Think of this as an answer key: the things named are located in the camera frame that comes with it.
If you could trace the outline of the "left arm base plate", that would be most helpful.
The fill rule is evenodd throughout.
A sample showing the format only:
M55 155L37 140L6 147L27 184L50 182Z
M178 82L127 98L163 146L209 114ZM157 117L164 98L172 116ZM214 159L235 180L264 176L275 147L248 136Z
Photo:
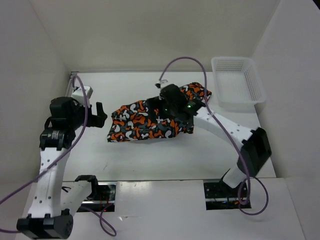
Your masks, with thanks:
M89 212L89 209L100 213L114 212L116 200L116 182L99 182L97 195L85 199L77 212Z

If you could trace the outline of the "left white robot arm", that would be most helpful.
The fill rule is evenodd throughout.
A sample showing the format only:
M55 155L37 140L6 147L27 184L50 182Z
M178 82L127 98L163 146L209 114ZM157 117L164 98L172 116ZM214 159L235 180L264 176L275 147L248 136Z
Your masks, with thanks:
M73 216L86 199L100 194L95 175L79 175L66 196L62 196L63 178L73 144L78 140L76 130L102 128L107 119L103 105L96 103L92 114L87 101L58 97L49 105L51 116L39 137L40 177L25 218L17 221L17 230L31 240L67 239L72 232Z

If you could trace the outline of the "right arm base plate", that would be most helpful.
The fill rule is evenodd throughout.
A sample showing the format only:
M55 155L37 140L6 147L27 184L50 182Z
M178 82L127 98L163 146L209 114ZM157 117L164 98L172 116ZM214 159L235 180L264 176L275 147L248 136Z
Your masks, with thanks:
M245 201L248 196L246 183L241 189L240 197L238 197L239 188L240 185L236 188L231 188L219 179L204 180L203 189L206 210L238 209L240 206L240 200Z

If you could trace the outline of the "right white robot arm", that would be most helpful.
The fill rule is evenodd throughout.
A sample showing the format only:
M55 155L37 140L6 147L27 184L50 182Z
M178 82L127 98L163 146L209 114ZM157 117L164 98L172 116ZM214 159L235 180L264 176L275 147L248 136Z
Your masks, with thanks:
M268 136L261 127L244 127L215 113L201 100L188 100L175 84L156 83L155 86L159 89L159 95L149 98L147 102L152 115L158 110L157 119L171 118L188 128L195 126L204 129L240 152L236 166L221 178L219 191L223 196L232 196L237 186L247 177L255 177L270 158L272 150Z

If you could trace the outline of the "orange camouflage shorts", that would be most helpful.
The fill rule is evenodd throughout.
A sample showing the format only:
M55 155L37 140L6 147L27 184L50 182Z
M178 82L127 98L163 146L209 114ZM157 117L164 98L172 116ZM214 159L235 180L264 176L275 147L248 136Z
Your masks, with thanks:
M187 100L205 103L205 87L198 82L180 86L180 91ZM128 142L147 139L170 139L179 133L193 134L194 124L190 120L180 120L177 117L161 118L162 123L154 129L149 129L147 99L123 105L111 114L112 124L107 135L107 141Z

